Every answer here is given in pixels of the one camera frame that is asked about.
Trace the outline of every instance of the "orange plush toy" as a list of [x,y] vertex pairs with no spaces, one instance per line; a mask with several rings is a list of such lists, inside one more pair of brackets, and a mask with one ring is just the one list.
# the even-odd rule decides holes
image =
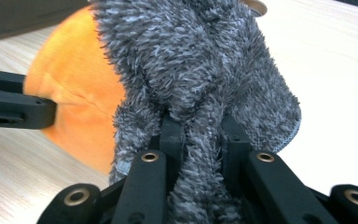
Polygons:
[[57,104],[55,123],[42,130],[52,142],[108,174],[115,147],[112,120],[124,89],[96,30],[89,7],[64,21],[36,56],[23,91]]

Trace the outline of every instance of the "wooden table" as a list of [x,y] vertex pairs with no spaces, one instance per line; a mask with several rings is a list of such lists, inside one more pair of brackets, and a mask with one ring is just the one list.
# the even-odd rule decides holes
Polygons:
[[[309,187],[358,185],[358,7],[330,0],[262,0],[258,18],[303,120],[280,153]],[[0,40],[0,70],[25,74],[55,27]],[[35,223],[69,185],[101,189],[107,177],[74,160],[39,131],[0,129],[0,223]]]

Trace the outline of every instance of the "black plastic part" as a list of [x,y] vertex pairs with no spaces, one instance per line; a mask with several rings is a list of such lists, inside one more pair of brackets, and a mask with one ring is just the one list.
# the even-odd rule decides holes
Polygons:
[[0,0],[0,38],[58,23],[87,0]]
[[167,161],[164,153],[146,150],[134,158],[112,224],[165,224]]
[[0,71],[0,91],[22,93],[25,76]]
[[358,223],[358,187],[354,185],[334,186],[330,193],[328,208],[339,223]]
[[76,184],[57,194],[37,223],[98,223],[101,211],[100,190],[90,184]]
[[239,182],[240,164],[252,150],[251,140],[231,115],[225,115],[223,118],[222,129],[224,140],[221,141],[223,149],[221,174],[228,191],[233,196],[240,197],[242,193]]
[[252,151],[245,167],[273,223],[337,223],[278,155]]
[[109,186],[101,191],[102,203],[101,208],[103,215],[99,223],[107,224],[112,221],[113,214],[115,213],[118,199],[120,198],[121,191],[124,188],[126,178],[121,179],[116,184]]
[[183,163],[184,144],[182,138],[181,125],[173,120],[168,113],[164,114],[161,124],[161,134],[159,136],[158,149],[167,156],[168,174],[167,191],[173,190],[173,186],[179,176],[179,171]]
[[23,75],[0,72],[0,127],[42,129],[54,123],[56,104],[22,94]]

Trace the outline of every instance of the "gray fuzzy plush toy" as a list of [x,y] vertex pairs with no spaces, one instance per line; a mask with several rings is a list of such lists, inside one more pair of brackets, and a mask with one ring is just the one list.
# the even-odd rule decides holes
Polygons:
[[226,113],[254,149],[278,152],[301,120],[250,9],[238,0],[91,0],[106,56],[126,100],[115,114],[110,184],[127,175],[169,111],[184,129],[185,158],[168,197],[170,223],[242,223],[219,173]]

